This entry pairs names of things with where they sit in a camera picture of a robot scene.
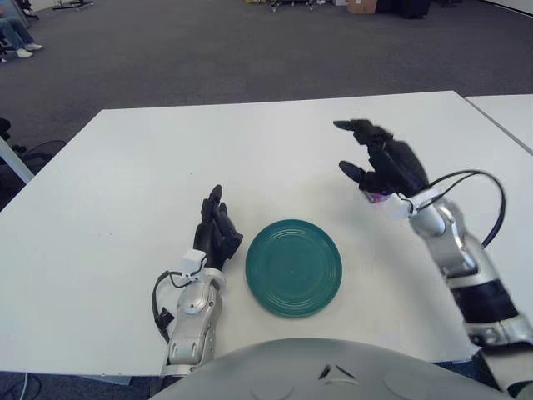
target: person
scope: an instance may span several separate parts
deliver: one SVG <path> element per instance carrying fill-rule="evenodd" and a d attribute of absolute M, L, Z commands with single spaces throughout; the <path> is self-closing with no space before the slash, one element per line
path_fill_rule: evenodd
<path fill-rule="evenodd" d="M 11 43 L 20 58 L 29 58 L 32 52 L 41 50 L 42 46 L 36 44 L 22 21 L 14 17 L 3 17 L 5 10 L 0 7 L 0 33 Z"/>

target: cardboard box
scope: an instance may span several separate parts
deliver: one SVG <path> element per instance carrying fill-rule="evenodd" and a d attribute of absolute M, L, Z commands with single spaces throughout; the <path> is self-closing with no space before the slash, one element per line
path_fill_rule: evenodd
<path fill-rule="evenodd" d="M 348 0 L 348 11 L 354 14 L 373 14 L 377 0 Z"/>

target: black cable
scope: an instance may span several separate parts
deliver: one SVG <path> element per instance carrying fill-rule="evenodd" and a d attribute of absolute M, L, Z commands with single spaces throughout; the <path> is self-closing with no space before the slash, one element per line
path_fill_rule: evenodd
<path fill-rule="evenodd" d="M 440 182 L 442 182 L 442 181 L 444 181 L 446 179 L 452 178 L 452 177 L 457 176 L 457 175 L 462 175 L 462 174 L 465 174 L 465 173 L 468 173 L 468 175 L 465 176 L 465 177 L 462 177 L 460 179 L 457 179 L 457 181 L 452 183 L 443 193 L 441 193 L 438 196 L 435 196 L 434 198 L 432 198 L 429 203 L 425 204 L 423 207 L 419 208 L 418 210 L 420 211 L 420 210 L 422 210 L 422 209 L 424 209 L 426 207 L 429 207 L 431 204 L 433 204 L 434 202 L 436 202 L 437 200 L 442 198 L 452 188 L 454 188 L 456 185 L 458 185 L 459 183 L 461 183 L 465 179 L 473 177 L 474 175 L 485 175 L 486 177 L 490 178 L 492 180 L 492 182 L 494 182 L 496 184 L 496 186 L 500 190 L 500 195 L 501 195 L 500 211 L 498 213 L 498 218 L 496 219 L 496 222 L 495 222 L 494 226 L 492 227 L 492 229 L 489 232 L 489 234 L 486 236 L 485 240 L 483 240 L 483 242 L 481 243 L 483 245 L 483 247 L 486 248 L 489 245 L 489 243 L 492 242 L 492 240 L 496 237 L 498 232 L 500 231 L 501 225 L 503 224 L 503 220 L 504 220 L 504 218 L 506 216 L 506 206 L 507 206 L 506 191 L 504 190 L 504 188 L 501 185 L 501 183 L 498 180 L 498 178 L 495 177 L 494 175 L 492 175 L 492 174 L 490 174 L 490 173 L 488 173 L 486 171 L 482 171 L 480 169 L 463 169 L 463 170 L 460 170 L 460 171 L 448 173 L 447 175 L 444 175 L 443 177 L 439 177 L 435 181 L 431 182 L 429 186 L 433 187 L 437 183 L 440 183 Z"/>
<path fill-rule="evenodd" d="M 35 394 L 33 395 L 33 397 L 29 398 L 28 400 L 35 400 L 37 398 L 37 396 L 39 395 L 39 393 L 41 392 L 41 388 L 42 388 L 42 382 L 41 382 L 41 379 L 39 379 L 39 377 L 35 376 L 35 375 L 32 375 L 32 374 L 28 374 L 27 375 L 27 387 L 30 388 L 30 380 L 31 379 L 34 379 L 35 382 L 37 382 L 37 391 L 35 392 Z M 0 400 L 5 400 L 7 398 L 7 395 L 11 395 L 11 397 L 13 399 L 16 399 L 17 397 L 15 397 L 15 393 L 13 392 L 14 389 L 21 385 L 22 383 L 24 383 L 24 379 L 18 381 L 18 382 L 15 382 L 13 385 L 11 385 L 9 387 L 8 390 L 6 390 L 5 392 L 3 393 L 0 393 Z"/>
<path fill-rule="evenodd" d="M 165 271 L 164 273 L 162 273 L 161 275 L 159 275 L 159 277 L 157 278 L 156 280 L 156 284 L 153 286 L 153 290 L 152 290 L 152 314 L 153 314 L 153 320 L 154 322 L 156 323 L 157 325 L 157 329 L 159 330 L 159 333 L 161 334 L 161 336 L 163 337 L 163 339 L 165 339 L 165 342 L 168 343 L 168 341 L 170 340 L 170 338 L 168 337 L 168 332 L 166 330 L 166 327 L 163 327 L 159 321 L 160 321 L 160 314 L 159 314 L 159 310 L 157 309 L 157 296 L 156 296 L 156 293 L 157 293 L 157 287 L 159 286 L 159 284 L 166 278 L 166 277 L 170 277 L 170 280 L 172 282 L 172 286 L 174 286 L 175 288 L 184 288 L 186 285 L 188 285 L 189 283 L 191 283 L 191 281 L 183 284 L 183 285 L 176 285 L 176 283 L 174 282 L 174 280 L 172 279 L 172 275 L 177 275 L 177 276 L 181 276 L 182 274 L 180 272 L 173 272 L 173 271 Z"/>

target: gray carpet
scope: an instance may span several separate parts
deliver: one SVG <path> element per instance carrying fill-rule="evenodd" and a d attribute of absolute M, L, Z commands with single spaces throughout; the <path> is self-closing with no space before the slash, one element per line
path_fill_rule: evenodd
<path fill-rule="evenodd" d="M 42 12 L 46 49 L 0 65 L 17 142 L 69 140 L 103 108 L 433 90 L 533 93 L 533 18 L 475 0 L 424 20 L 243 0 L 95 0 Z"/>

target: white sneaker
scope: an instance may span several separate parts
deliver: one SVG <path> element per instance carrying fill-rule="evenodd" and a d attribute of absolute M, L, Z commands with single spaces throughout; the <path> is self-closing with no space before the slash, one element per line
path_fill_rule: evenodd
<path fill-rule="evenodd" d="M 33 54 L 23 48 L 19 48 L 17 50 L 17 55 L 19 58 L 30 58 Z"/>
<path fill-rule="evenodd" d="M 41 50 L 43 47 L 44 46 L 40 44 L 36 44 L 36 43 L 30 43 L 24 46 L 24 48 L 28 50 L 29 52 L 35 52 L 36 50 Z"/>

